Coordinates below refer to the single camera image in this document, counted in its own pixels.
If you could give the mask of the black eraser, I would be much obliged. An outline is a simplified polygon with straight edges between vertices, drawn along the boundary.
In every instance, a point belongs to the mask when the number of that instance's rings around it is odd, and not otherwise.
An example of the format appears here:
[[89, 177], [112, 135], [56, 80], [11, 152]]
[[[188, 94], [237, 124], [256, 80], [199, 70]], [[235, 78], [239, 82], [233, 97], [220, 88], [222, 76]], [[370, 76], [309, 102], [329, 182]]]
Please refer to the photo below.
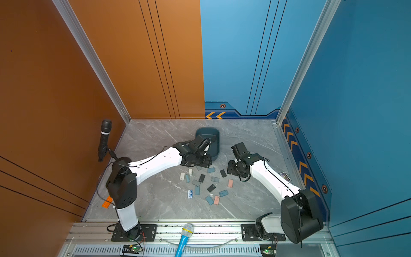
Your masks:
[[223, 178], [225, 178], [225, 177], [227, 176], [227, 174], [226, 174], [226, 172], [225, 172], [224, 169], [223, 169], [223, 170], [220, 170], [220, 174], [221, 174], [221, 176], [222, 176]]
[[200, 183], [203, 183], [205, 177], [206, 177], [206, 176], [205, 176], [204, 174], [201, 174], [201, 175], [200, 175], [200, 178], [199, 178], [199, 182], [200, 182]]
[[212, 191], [213, 191], [215, 188], [216, 188], [216, 186], [215, 186], [214, 184], [212, 184], [212, 185], [210, 185], [210, 186], [207, 188], [207, 191], [208, 191], [209, 193], [212, 193]]

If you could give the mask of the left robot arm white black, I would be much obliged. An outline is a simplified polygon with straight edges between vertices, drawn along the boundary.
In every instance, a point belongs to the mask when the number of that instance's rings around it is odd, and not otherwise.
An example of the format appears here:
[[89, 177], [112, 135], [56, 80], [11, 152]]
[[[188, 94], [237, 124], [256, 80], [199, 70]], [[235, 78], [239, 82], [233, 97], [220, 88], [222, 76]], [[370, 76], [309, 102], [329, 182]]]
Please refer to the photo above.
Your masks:
[[177, 142], [164, 147], [158, 154], [133, 162], [128, 157], [117, 157], [108, 147], [101, 148], [98, 158], [109, 154], [115, 161], [106, 188], [115, 207], [118, 229], [127, 239], [138, 239], [142, 234], [135, 201], [138, 185], [150, 177], [176, 166], [209, 168], [219, 150], [219, 136], [199, 134], [194, 140]]

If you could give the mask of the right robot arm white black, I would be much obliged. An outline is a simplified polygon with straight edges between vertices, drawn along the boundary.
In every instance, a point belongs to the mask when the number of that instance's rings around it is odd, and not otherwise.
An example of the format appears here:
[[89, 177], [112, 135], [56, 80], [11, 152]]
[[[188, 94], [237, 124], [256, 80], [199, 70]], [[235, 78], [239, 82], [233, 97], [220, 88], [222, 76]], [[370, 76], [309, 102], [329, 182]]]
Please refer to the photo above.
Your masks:
[[288, 182], [268, 164], [267, 158], [250, 153], [244, 143], [231, 149], [235, 159], [229, 161], [228, 173], [242, 182], [250, 178], [258, 180], [281, 204], [280, 215], [267, 213], [256, 219], [259, 239], [271, 241], [277, 235], [284, 235], [298, 244], [324, 228], [316, 194]]

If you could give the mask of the dark teal storage box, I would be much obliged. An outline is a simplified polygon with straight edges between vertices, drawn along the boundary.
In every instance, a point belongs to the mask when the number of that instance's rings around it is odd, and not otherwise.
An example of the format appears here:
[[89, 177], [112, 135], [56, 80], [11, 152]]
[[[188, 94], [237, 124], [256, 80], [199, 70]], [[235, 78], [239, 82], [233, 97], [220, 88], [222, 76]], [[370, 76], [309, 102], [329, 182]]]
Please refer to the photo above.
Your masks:
[[197, 129], [196, 136], [200, 135], [203, 138], [207, 138], [210, 141], [207, 154], [211, 156], [211, 160], [214, 162], [217, 160], [220, 151], [220, 132], [214, 127], [201, 127]]

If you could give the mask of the teal grey eraser centre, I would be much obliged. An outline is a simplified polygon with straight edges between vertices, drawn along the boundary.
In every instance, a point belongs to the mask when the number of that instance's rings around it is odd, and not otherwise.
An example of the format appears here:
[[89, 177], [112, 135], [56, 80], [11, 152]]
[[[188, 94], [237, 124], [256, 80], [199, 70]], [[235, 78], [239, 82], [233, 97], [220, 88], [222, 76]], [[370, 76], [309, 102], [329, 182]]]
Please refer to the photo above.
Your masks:
[[212, 182], [215, 182], [215, 183], [218, 183], [219, 182], [219, 177], [211, 177], [211, 181]]

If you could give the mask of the grey eraser middle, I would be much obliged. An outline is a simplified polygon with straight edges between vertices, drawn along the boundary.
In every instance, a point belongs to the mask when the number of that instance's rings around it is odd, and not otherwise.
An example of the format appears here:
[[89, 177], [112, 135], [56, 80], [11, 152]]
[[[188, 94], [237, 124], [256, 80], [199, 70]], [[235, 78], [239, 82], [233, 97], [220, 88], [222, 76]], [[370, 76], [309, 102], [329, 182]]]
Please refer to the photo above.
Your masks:
[[193, 181], [192, 181], [192, 184], [195, 185], [195, 186], [200, 186], [200, 185], [201, 185], [201, 182], [199, 182], [199, 181], [197, 181], [197, 180], [193, 180]]

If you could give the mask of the light blue eraser bottom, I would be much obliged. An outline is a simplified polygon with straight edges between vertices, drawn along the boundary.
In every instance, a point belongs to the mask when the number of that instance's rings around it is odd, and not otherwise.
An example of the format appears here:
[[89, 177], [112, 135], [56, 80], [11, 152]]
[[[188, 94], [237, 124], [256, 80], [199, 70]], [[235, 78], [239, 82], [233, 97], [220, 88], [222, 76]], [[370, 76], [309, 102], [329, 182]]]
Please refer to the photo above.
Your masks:
[[209, 205], [214, 204], [214, 199], [211, 196], [207, 196], [205, 199], [206, 199], [207, 203], [209, 203]]

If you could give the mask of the colourful printed card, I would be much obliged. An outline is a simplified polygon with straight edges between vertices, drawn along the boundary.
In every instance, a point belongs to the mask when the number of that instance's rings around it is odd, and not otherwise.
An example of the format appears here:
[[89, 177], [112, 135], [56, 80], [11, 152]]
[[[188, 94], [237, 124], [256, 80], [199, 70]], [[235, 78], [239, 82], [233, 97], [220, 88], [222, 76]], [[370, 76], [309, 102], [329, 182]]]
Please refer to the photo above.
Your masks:
[[287, 175], [286, 172], [281, 172], [279, 175], [280, 175], [284, 180], [286, 180], [287, 182], [291, 183], [291, 179], [290, 179], [290, 177]]

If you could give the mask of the blue handheld microphone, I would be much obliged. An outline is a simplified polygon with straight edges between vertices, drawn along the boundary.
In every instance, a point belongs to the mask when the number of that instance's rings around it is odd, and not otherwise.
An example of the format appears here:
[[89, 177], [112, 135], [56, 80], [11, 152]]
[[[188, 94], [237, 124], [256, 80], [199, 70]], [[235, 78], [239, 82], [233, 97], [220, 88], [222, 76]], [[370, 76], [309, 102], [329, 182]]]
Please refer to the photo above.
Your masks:
[[182, 233], [181, 233], [181, 238], [179, 241], [179, 245], [177, 247], [175, 257], [181, 257], [184, 251], [185, 246], [187, 245], [187, 242], [191, 235], [193, 234], [193, 225], [190, 223], [187, 223], [183, 226], [182, 228]]

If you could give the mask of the right green circuit board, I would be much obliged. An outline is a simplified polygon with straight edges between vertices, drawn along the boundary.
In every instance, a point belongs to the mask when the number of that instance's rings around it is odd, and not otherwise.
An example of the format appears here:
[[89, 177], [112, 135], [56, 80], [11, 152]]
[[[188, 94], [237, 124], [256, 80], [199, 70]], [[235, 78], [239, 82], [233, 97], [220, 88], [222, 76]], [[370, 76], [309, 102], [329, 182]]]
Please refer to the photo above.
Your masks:
[[275, 245], [260, 244], [260, 253], [262, 257], [275, 257], [277, 248]]

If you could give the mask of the black microphone on stand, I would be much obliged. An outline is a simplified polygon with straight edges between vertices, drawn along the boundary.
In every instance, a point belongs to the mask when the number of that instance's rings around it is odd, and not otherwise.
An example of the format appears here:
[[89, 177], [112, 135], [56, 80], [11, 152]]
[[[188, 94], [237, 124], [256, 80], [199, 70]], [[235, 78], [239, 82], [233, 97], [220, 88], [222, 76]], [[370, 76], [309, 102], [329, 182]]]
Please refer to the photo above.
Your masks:
[[98, 161], [103, 162], [104, 158], [107, 154], [110, 155], [111, 158], [115, 160], [121, 167], [129, 167], [130, 165], [126, 163], [125, 159], [120, 159], [117, 157], [116, 153], [108, 146], [109, 136], [112, 129], [112, 121], [111, 120], [103, 120], [101, 124], [101, 135], [100, 135], [100, 142], [98, 145]]

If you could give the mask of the orange plastic tag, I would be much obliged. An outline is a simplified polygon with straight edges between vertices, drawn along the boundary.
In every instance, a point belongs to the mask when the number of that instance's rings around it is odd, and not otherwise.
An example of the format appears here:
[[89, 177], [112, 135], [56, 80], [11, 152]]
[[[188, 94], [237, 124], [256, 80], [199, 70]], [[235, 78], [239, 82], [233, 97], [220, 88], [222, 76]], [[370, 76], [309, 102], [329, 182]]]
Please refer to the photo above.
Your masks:
[[102, 204], [102, 207], [108, 209], [112, 204], [113, 204], [112, 198], [108, 196], [106, 200], [104, 201], [104, 203]]

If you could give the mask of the left green circuit board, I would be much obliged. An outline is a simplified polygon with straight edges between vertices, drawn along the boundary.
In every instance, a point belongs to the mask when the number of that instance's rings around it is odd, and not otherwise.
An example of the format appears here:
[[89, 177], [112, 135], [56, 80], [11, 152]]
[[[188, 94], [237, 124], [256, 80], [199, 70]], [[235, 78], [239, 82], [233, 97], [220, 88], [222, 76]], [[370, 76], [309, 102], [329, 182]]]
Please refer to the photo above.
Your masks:
[[144, 250], [137, 244], [125, 244], [122, 248], [122, 256], [126, 257], [143, 257]]

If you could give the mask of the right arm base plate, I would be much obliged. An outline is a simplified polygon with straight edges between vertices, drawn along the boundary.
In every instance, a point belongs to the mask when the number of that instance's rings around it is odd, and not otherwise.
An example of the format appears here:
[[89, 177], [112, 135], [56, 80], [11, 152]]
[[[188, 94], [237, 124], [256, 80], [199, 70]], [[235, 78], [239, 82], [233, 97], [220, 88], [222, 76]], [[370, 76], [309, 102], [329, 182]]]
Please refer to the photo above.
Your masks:
[[254, 241], [274, 241], [274, 242], [284, 242], [286, 237], [284, 234], [271, 233], [264, 234], [257, 229], [256, 224], [242, 224], [241, 225], [241, 236], [244, 242], [254, 242]]

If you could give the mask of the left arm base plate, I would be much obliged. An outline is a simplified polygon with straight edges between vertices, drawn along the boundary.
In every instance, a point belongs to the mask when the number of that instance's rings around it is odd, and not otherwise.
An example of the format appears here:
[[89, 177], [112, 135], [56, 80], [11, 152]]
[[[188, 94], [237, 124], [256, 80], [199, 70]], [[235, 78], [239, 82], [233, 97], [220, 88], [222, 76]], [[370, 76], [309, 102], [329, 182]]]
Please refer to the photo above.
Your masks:
[[156, 237], [156, 224], [138, 224], [130, 231], [125, 231], [119, 223], [109, 225], [107, 231], [112, 233], [112, 242], [153, 242]]

